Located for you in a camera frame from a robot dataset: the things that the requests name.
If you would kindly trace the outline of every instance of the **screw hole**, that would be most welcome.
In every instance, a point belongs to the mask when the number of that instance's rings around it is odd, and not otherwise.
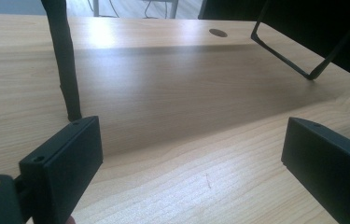
[[[32,159],[32,161],[34,161],[34,162],[41,162],[41,161],[43,161],[43,160],[44,160],[44,157],[43,157],[43,156],[35,157],[35,158]]]

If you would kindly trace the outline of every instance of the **light wood laminate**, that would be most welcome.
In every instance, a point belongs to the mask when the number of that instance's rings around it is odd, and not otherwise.
[[[280,157],[290,116],[350,138],[350,74],[304,79],[249,38],[253,22],[69,22],[105,154],[77,223],[335,223]],[[259,33],[308,71],[321,61]],[[67,123],[47,19],[0,15],[0,174]]]

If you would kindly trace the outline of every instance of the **wooden table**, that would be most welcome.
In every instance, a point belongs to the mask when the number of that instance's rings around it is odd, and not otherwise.
[[[288,117],[350,138],[350,74],[308,81],[254,22],[71,18],[85,117],[105,163],[77,223],[333,223],[280,162]],[[211,35],[209,29],[228,37]],[[262,26],[311,70],[319,56]],[[47,19],[0,15],[0,174],[68,123]]]

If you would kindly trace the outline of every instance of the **metal stand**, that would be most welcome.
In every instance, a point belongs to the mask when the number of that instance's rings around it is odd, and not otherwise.
[[[334,47],[334,49],[329,53],[329,55],[324,59],[324,61],[319,64],[312,72],[311,74],[306,73],[301,68],[299,68],[296,64],[294,64],[291,60],[277,52],[276,50],[270,48],[267,44],[265,44],[261,39],[259,39],[259,36],[257,35],[257,30],[259,28],[259,24],[262,22],[262,19],[264,18],[265,14],[267,13],[267,10],[270,6],[270,3],[272,0],[267,0],[267,2],[264,5],[264,8],[262,9],[261,13],[259,14],[259,18],[257,20],[256,26],[253,29],[253,32],[251,34],[251,38],[256,41],[258,44],[263,46],[266,50],[268,50],[270,53],[272,53],[274,56],[282,60],[284,63],[292,67],[294,70],[299,72],[301,75],[306,77],[309,80],[316,79],[320,76],[320,74],[323,72],[323,70],[329,65],[329,63],[332,62],[332,60],[337,56],[337,54],[340,52],[340,50],[343,48],[343,46],[348,42],[350,38],[350,29],[346,33],[346,35],[340,40],[340,42],[337,44],[337,46]]]

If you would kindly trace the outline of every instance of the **black cable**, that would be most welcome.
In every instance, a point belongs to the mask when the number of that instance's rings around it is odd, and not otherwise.
[[[114,8],[113,3],[111,2],[111,0],[110,0],[110,5],[113,8],[114,13],[116,13],[117,17],[119,18],[119,14],[117,13],[116,9]]]
[[[106,16],[106,15],[99,15],[99,17],[119,18],[119,14],[117,13],[116,9],[114,8],[113,3],[111,2],[111,0],[109,0],[109,1],[110,1],[110,5],[113,8],[114,13],[116,13],[117,17],[115,17],[115,16]],[[88,0],[88,4],[90,5],[90,9],[93,12],[93,8],[92,8],[90,0]]]
[[[92,6],[91,6],[90,0],[88,0],[88,4],[90,4],[91,11],[93,12],[93,8],[92,8]]]
[[[151,2],[152,2],[152,0],[150,0],[150,1],[148,2],[148,5],[147,5],[146,10],[145,10],[146,19],[150,19],[150,18],[151,18],[151,17],[149,17],[149,16],[147,15],[147,10],[148,10],[148,8],[149,8],[149,5],[151,5]]]
[[[144,17],[144,19],[157,19],[156,17],[149,17],[147,15],[147,10],[148,10],[149,6],[151,5],[151,2],[152,2],[152,0],[150,0],[148,2],[148,5],[147,5],[146,10],[145,10],[145,17]],[[167,2],[165,2],[165,19],[167,19],[167,18],[168,18],[168,4],[167,4]]]

